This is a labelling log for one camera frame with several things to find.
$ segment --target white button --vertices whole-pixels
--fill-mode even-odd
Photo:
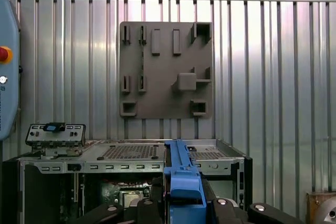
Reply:
[[[0,76],[0,83],[5,84],[7,82],[7,77],[5,76]]]

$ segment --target gray mounting plate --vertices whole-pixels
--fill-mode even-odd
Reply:
[[[122,22],[120,31],[121,116],[211,117],[211,23]]]

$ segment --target electronic device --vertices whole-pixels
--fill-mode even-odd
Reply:
[[[7,139],[19,104],[19,25],[9,0],[0,0],[0,141]]]
[[[3,163],[4,218],[19,212],[26,224],[36,218],[67,223],[101,204],[128,208],[133,200],[149,198],[153,187],[163,188],[172,148],[167,143],[176,141],[87,141],[85,130],[79,124],[30,126],[26,144],[31,152]],[[252,199],[252,160],[219,140],[183,143],[193,169],[216,197],[231,198],[246,210]]]

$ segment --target port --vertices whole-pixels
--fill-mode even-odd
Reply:
[[[68,164],[68,171],[79,172],[82,169],[80,164]]]

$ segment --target blue connector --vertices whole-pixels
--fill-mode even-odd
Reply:
[[[199,204],[170,204],[170,224],[205,224],[206,201],[201,175],[192,164],[189,150],[182,140],[169,140],[165,145],[170,148],[171,167],[164,168],[164,174],[170,176],[170,196],[173,199],[195,200]]]

